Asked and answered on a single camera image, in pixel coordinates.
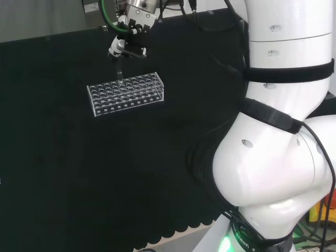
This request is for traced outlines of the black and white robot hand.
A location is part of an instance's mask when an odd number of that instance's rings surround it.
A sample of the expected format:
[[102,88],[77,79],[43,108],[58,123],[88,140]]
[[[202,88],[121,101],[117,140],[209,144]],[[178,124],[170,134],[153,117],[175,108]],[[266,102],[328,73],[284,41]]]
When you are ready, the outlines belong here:
[[149,50],[151,28],[157,17],[141,8],[129,5],[126,8],[124,20],[118,22],[118,32],[108,49],[108,56],[116,60],[121,56],[126,58],[146,58]]

